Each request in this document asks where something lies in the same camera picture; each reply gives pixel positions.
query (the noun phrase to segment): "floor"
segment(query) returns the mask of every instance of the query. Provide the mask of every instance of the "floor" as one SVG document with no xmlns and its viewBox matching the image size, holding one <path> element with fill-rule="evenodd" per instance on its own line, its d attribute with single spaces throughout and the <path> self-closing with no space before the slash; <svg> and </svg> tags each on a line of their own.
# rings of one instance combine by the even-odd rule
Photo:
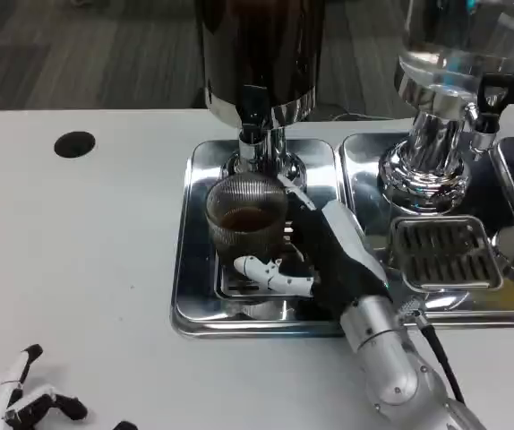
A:
<svg viewBox="0 0 514 430">
<path fill-rule="evenodd" d="M 0 0 L 0 109 L 188 108 L 201 87 L 193 0 Z M 327 0 L 318 119 L 407 117 L 392 76 L 397 0 Z"/>
</svg>

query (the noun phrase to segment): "drip tray grate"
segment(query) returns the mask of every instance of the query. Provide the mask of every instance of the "drip tray grate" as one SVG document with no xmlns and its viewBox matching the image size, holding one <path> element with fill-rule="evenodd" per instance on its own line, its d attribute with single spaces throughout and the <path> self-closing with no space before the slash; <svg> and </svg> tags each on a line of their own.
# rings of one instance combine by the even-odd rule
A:
<svg viewBox="0 0 514 430">
<path fill-rule="evenodd" d="M 391 242 L 404 281 L 417 291 L 501 285 L 484 226 L 475 217 L 395 219 Z"/>
</svg>

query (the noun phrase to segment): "robotic arm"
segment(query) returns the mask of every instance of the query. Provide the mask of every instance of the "robotic arm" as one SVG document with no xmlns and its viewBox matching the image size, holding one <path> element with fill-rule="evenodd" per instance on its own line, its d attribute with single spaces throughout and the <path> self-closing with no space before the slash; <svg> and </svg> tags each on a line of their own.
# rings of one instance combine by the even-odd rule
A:
<svg viewBox="0 0 514 430">
<path fill-rule="evenodd" d="M 337 201 L 316 210 L 300 190 L 279 180 L 289 196 L 298 197 L 293 229 L 322 283 L 313 276 L 283 275 L 281 261 L 265 265 L 242 257 L 236 268 L 272 289 L 311 296 L 330 309 L 366 373 L 368 397 L 396 428 L 484 430 L 462 402 L 449 397 L 440 376 L 416 351 L 394 312 L 385 271 L 365 246 L 354 214 Z M 414 317 L 421 328 L 427 325 L 424 314 Z"/>
</svg>

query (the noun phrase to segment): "coffee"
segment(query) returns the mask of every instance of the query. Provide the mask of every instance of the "coffee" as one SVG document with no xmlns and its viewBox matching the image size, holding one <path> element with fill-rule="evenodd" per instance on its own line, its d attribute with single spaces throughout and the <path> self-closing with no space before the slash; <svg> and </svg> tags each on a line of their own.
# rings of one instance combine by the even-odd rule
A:
<svg viewBox="0 0 514 430">
<path fill-rule="evenodd" d="M 317 82 L 324 0 L 196 0 L 205 85 L 236 105 L 244 85 L 264 87 L 272 107 Z"/>
<path fill-rule="evenodd" d="M 227 213 L 219 223 L 222 228 L 251 233 L 271 226 L 277 220 L 274 213 L 259 208 L 239 208 Z"/>
</svg>

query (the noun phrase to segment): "white table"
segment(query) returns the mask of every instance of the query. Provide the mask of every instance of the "white table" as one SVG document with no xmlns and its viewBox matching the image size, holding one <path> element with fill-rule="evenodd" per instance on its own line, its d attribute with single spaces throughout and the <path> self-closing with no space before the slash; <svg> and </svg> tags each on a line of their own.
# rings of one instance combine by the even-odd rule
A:
<svg viewBox="0 0 514 430">
<path fill-rule="evenodd" d="M 337 145 L 409 125 L 290 134 Z M 97 147 L 58 158 L 54 142 L 72 130 L 93 133 Z M 185 162 L 199 142 L 234 135 L 204 111 L 0 112 L 0 370 L 40 343 L 27 388 L 78 395 L 91 409 L 80 428 L 386 428 L 344 340 L 189 340 L 171 328 Z M 441 338 L 471 409 L 490 430 L 514 428 L 514 330 Z M 78 427 L 54 414 L 39 428 Z"/>
</svg>

